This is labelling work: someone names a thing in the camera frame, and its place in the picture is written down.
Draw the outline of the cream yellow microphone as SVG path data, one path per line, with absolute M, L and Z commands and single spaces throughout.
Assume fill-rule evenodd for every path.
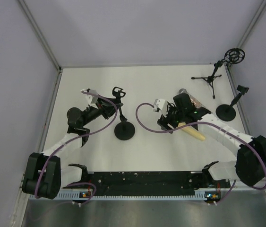
M 203 134 L 201 134 L 198 130 L 196 130 L 192 126 L 186 126 L 181 129 L 182 131 L 186 132 L 190 136 L 196 138 L 197 140 L 204 141 L 206 138 Z

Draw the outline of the black round-base mic stand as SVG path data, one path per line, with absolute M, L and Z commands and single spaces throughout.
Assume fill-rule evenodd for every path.
M 126 95 L 126 92 L 120 87 L 114 87 L 112 95 L 115 97 L 115 103 L 120 115 L 120 123 L 115 126 L 114 134 L 119 140 L 129 140 L 135 135 L 135 126 L 127 120 L 121 109 L 123 106 L 121 99 Z

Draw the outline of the glitter rhinestone microphone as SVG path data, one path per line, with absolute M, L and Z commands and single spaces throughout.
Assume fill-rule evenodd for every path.
M 196 108 L 205 107 L 202 103 L 200 103 L 194 96 L 192 96 L 186 89 L 181 88 L 178 91 L 178 94 L 185 93 L 189 95 L 191 102 L 195 105 Z

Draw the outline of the black tripod shock-mount stand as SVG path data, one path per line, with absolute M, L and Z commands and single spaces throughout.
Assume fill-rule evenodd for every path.
M 240 48 L 231 48 L 225 54 L 224 57 L 214 64 L 213 73 L 208 77 L 191 77 L 192 80 L 202 79 L 204 80 L 212 89 L 213 99 L 215 99 L 215 88 L 214 80 L 221 77 L 222 75 L 216 75 L 219 68 L 222 66 L 228 67 L 234 64 L 239 64 L 245 59 L 245 52 Z

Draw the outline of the grey microphone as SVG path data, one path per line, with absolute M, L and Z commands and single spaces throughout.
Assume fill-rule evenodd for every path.
M 212 112 L 209 111 L 208 109 L 206 109 L 205 107 L 200 107 L 200 112 L 203 113 L 204 115 L 205 114 L 211 114 Z

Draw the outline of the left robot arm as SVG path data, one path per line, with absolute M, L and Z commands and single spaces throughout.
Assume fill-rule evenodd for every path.
M 121 98 L 87 95 L 88 107 L 70 108 L 67 113 L 68 129 L 63 138 L 41 153 L 32 153 L 27 161 L 22 191 L 36 198 L 54 199 L 61 188 L 85 187 L 89 177 L 82 164 L 71 163 L 69 157 L 82 148 L 92 133 L 85 126 L 99 116 L 116 118 L 122 107 Z

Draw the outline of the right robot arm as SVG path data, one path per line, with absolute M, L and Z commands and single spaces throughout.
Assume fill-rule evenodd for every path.
M 190 124 L 194 131 L 210 136 L 226 147 L 236 157 L 235 161 L 214 161 L 203 169 L 202 182 L 207 187 L 215 186 L 219 180 L 240 180 L 254 187 L 266 176 L 266 138 L 253 137 L 220 121 L 211 111 L 189 93 L 173 97 L 170 103 L 156 99 L 154 111 L 161 112 L 157 123 L 169 133 L 180 123 Z

